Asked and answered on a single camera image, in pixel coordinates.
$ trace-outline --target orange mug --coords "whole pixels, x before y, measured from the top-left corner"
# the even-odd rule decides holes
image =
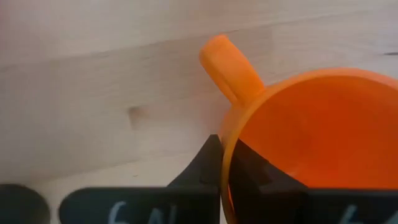
[[[232,104],[219,132],[228,223],[236,223],[228,176],[238,138],[311,188],[398,189],[397,80],[329,68],[265,87],[224,35],[204,46],[200,61]]]

